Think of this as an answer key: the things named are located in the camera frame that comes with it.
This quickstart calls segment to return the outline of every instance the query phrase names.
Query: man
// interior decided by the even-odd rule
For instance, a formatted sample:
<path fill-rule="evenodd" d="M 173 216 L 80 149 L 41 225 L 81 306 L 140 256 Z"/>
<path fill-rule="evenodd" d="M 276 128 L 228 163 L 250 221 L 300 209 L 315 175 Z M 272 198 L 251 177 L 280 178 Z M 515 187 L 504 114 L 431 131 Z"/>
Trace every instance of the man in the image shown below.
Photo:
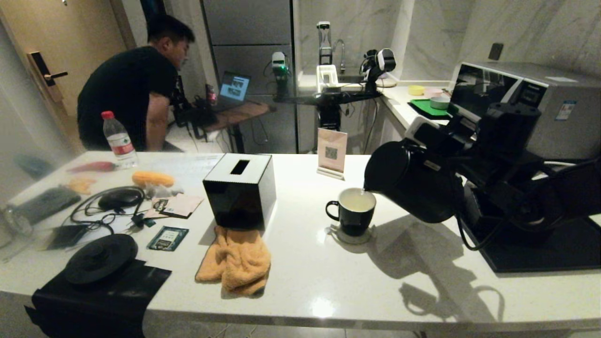
<path fill-rule="evenodd" d="M 79 138 L 84 147 L 111 149 L 100 116 L 107 110 L 125 126 L 137 151 L 156 152 L 170 146 L 165 143 L 169 97 L 192 42 L 194 34 L 188 26 L 159 15 L 148 22 L 148 46 L 117 54 L 100 65 L 78 97 Z"/>

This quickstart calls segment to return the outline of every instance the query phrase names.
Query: black lid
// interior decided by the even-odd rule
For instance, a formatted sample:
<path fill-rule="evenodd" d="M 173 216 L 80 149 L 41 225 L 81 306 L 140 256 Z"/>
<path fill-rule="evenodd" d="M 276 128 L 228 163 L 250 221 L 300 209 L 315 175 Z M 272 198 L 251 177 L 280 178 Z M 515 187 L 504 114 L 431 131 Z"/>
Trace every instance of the black lid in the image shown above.
<path fill-rule="evenodd" d="M 96 239 L 71 257 L 65 267 L 65 279 L 71 284 L 99 281 L 133 262 L 137 253 L 138 245 L 129 235 Z"/>
<path fill-rule="evenodd" d="M 365 167 L 364 189 L 382 192 L 396 186 L 409 163 L 409 152 L 402 141 L 382 144 L 371 154 Z"/>

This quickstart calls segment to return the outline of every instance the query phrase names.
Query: wooden desk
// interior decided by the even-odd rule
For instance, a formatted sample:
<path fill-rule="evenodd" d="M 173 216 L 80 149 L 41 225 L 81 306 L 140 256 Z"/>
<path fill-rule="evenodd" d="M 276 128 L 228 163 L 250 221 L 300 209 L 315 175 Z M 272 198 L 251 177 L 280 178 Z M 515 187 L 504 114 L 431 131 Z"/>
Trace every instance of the wooden desk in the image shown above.
<path fill-rule="evenodd" d="M 232 127 L 232 132 L 229 132 L 230 143 L 231 137 L 234 137 L 236 142 L 236 150 L 239 153 L 244 153 L 244 142 L 242 140 L 242 133 L 240 132 L 239 123 L 249 120 L 251 118 L 263 115 L 271 110 L 269 105 L 265 103 L 257 102 L 246 102 L 241 106 L 228 109 L 226 111 L 218 112 L 215 114 L 217 122 L 210 126 L 204 127 L 205 134 L 207 132 L 218 131 L 221 129 Z"/>

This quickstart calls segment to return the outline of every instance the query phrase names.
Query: black t-shirt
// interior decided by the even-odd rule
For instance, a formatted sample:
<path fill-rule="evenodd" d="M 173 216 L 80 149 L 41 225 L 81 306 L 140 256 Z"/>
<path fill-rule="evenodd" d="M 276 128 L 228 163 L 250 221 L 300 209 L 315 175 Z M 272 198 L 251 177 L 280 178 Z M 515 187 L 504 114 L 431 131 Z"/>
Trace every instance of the black t-shirt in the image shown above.
<path fill-rule="evenodd" d="M 110 150 L 100 114 L 110 110 L 125 126 L 137 151 L 146 150 L 150 92 L 170 97 L 177 69 L 147 46 L 115 55 L 90 75 L 78 97 L 79 138 L 88 150 Z"/>

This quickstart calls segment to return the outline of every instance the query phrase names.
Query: pink bowl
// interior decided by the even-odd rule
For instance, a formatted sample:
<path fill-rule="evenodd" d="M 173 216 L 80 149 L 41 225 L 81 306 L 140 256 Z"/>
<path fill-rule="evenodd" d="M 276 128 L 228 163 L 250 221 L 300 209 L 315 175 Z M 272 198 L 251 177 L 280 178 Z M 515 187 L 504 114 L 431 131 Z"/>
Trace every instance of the pink bowl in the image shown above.
<path fill-rule="evenodd" d="M 424 97 L 426 97 L 427 99 L 429 99 L 431 97 L 440 96 L 440 95 L 442 95 L 442 89 L 438 89 L 438 88 L 426 88 L 424 90 Z"/>

